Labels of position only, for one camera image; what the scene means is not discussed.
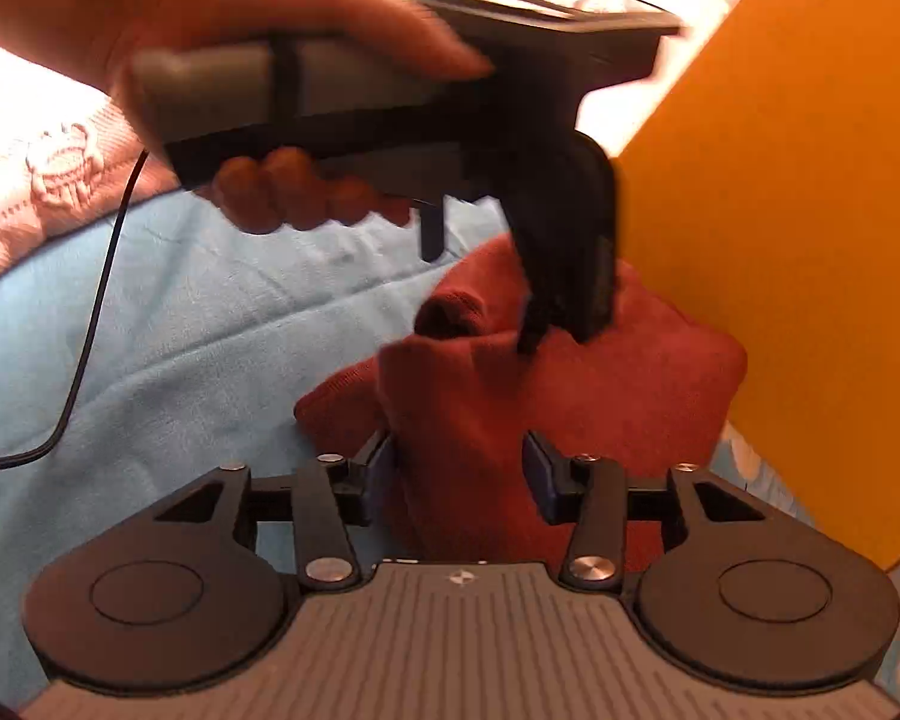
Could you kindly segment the person's left hand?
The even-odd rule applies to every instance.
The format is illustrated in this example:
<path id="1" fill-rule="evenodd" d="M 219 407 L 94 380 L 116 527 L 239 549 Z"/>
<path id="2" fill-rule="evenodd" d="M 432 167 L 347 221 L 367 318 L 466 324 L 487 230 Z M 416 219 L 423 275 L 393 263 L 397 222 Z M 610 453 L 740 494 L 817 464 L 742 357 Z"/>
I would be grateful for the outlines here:
<path id="1" fill-rule="evenodd" d="M 459 82 L 491 66 L 409 0 L 0 0 L 0 47 L 109 93 L 160 148 L 131 82 L 142 49 L 241 43 L 267 32 L 341 34 L 422 76 Z"/>

